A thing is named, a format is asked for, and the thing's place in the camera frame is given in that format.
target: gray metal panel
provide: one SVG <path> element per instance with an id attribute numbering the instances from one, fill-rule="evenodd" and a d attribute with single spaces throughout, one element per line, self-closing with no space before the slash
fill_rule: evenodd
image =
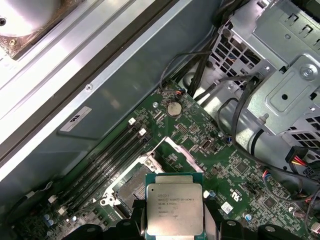
<path id="1" fill-rule="evenodd" d="M 15 61 L 0 48 L 0 144 L 155 0 L 86 0 Z"/>
<path id="2" fill-rule="evenodd" d="M 0 169 L 18 164 L 0 182 L 5 193 L 0 205 L 77 164 L 157 86 L 163 67 L 175 54 L 191 51 L 208 35 L 219 5 L 220 1 L 180 0 L 172 7 L 92 81 L 92 91 L 83 90 Z M 58 131 L 83 106 L 92 111 L 69 133 Z"/>

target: motherboard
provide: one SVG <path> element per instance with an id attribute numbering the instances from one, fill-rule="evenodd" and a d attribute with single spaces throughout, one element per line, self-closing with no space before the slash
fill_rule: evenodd
<path id="1" fill-rule="evenodd" d="M 216 122 L 175 83 L 172 92 L 156 89 L 68 175 L 56 180 L 52 194 L 15 223 L 25 240 L 59 240 L 84 224 L 104 230 L 129 218 L 135 199 L 145 197 L 148 173 L 203 172 L 205 198 L 214 198 L 226 219 L 256 230 L 269 223 L 307 239 L 307 204 L 287 203 L 264 187 L 264 169 L 244 158 Z M 290 193 L 273 178 L 270 189 Z"/>

